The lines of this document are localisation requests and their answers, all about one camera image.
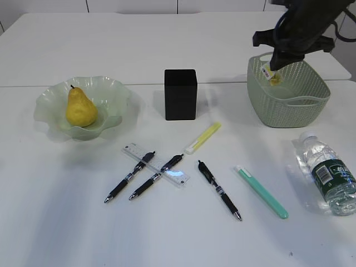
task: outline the plastic bottle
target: plastic bottle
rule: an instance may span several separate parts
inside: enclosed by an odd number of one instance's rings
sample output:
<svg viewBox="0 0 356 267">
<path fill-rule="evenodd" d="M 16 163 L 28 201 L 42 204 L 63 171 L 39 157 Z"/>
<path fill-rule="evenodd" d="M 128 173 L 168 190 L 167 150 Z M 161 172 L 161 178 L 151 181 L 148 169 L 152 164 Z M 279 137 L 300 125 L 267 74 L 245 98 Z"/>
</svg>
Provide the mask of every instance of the plastic bottle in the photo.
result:
<svg viewBox="0 0 356 267">
<path fill-rule="evenodd" d="M 304 160 L 333 214 L 347 216 L 356 212 L 356 179 L 339 156 L 315 133 L 300 135 Z"/>
</svg>

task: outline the green label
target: green label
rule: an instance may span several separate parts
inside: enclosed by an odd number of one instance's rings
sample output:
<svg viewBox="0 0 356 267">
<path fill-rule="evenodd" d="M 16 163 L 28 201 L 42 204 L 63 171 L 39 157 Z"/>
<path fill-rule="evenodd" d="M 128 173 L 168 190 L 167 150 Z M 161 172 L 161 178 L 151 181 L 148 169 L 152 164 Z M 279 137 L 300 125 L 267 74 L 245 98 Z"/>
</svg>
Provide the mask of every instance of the green label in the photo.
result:
<svg viewBox="0 0 356 267">
<path fill-rule="evenodd" d="M 325 198 L 327 192 L 338 185 L 356 182 L 354 176 L 341 160 L 326 160 L 312 170 L 317 186 Z"/>
</svg>

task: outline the glass bowl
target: glass bowl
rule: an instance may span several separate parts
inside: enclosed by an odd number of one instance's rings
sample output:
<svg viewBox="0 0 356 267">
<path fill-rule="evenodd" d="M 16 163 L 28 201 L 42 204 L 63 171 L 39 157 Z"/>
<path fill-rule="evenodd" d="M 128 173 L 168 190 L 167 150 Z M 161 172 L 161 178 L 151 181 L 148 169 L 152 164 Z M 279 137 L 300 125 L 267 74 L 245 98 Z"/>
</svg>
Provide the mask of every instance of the glass bowl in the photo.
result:
<svg viewBox="0 0 356 267">
<path fill-rule="evenodd" d="M 86 127 L 72 126 L 66 119 L 68 93 L 80 87 L 98 109 L 97 120 Z M 51 86 L 36 99 L 34 119 L 48 124 L 51 130 L 60 130 L 73 139 L 88 140 L 107 128 L 120 124 L 127 110 L 130 91 L 119 81 L 105 77 L 74 77 Z"/>
</svg>

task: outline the basket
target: basket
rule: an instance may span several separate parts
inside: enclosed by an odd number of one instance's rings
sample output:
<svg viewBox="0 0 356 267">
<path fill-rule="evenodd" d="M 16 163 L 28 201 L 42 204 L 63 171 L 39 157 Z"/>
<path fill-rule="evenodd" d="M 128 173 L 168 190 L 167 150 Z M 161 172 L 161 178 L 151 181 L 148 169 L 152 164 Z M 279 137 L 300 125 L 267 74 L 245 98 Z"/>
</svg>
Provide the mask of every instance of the basket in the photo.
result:
<svg viewBox="0 0 356 267">
<path fill-rule="evenodd" d="M 304 127 L 313 122 L 329 100 L 330 90 L 317 72 L 305 61 L 292 63 L 279 72 L 281 84 L 272 86 L 261 72 L 261 58 L 249 60 L 247 87 L 249 97 L 261 121 L 276 128 Z"/>
</svg>

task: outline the clear plastic ruler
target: clear plastic ruler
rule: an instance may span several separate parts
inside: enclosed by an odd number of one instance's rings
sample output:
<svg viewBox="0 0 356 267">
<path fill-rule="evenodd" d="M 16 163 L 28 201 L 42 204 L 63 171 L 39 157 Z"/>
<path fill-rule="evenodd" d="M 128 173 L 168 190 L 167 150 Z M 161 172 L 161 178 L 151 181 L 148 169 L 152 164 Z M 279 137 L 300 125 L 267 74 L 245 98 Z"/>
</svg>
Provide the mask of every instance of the clear plastic ruler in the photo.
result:
<svg viewBox="0 0 356 267">
<path fill-rule="evenodd" d="M 131 143 L 127 146 L 125 146 L 123 149 L 123 152 L 128 154 L 129 156 L 133 157 L 137 161 L 142 161 L 142 158 L 148 153 L 152 151 L 147 151 L 143 149 L 142 147 L 138 146 L 137 144 Z M 157 153 L 155 156 L 150 160 L 149 163 L 146 163 L 146 166 L 152 169 L 156 173 L 161 173 L 161 168 L 166 164 L 168 160 L 162 160 L 157 156 Z M 184 185 L 187 180 L 190 178 L 188 175 L 186 175 L 184 172 L 179 171 L 179 170 L 168 170 L 163 173 L 163 176 L 168 178 L 170 181 L 174 182 L 176 185 Z"/>
</svg>

